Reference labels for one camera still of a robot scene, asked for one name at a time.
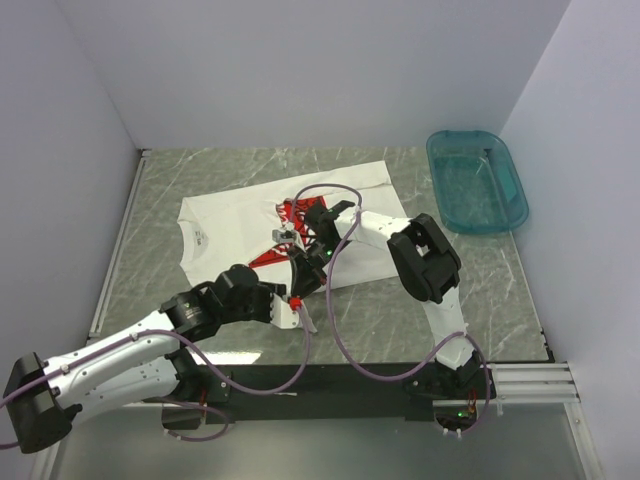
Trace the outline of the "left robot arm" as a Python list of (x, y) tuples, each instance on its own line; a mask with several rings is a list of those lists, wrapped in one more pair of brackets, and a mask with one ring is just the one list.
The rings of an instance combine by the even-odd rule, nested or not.
[(15, 433), (8, 446), (38, 452), (74, 424), (130, 402), (166, 395), (189, 401), (200, 388), (191, 371), (196, 342), (236, 322), (296, 328), (299, 308), (286, 285), (234, 265), (101, 341), (48, 359), (25, 354), (14, 363), (1, 400)]

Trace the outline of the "teal plastic bin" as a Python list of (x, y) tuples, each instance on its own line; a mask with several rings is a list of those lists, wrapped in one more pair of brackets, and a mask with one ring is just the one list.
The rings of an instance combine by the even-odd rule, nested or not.
[(507, 145), (481, 131), (442, 130), (426, 142), (440, 218), (455, 233), (513, 231), (529, 217), (529, 205)]

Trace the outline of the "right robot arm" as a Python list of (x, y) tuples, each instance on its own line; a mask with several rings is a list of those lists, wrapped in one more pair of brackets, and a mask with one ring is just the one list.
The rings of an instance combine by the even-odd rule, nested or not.
[(338, 346), (356, 371), (381, 382), (402, 382), (410, 389), (443, 399), (492, 394), (486, 358), (467, 332), (459, 295), (461, 260), (435, 220), (428, 214), (390, 217), (341, 201), (332, 208), (314, 203), (305, 224), (315, 237), (308, 246), (287, 250), (292, 270), (292, 297), (304, 299), (319, 288), (327, 295), (328, 313), (338, 256), (353, 244), (390, 255), (401, 285), (425, 311), (434, 349), (410, 370), (376, 374), (359, 364), (344, 344)]

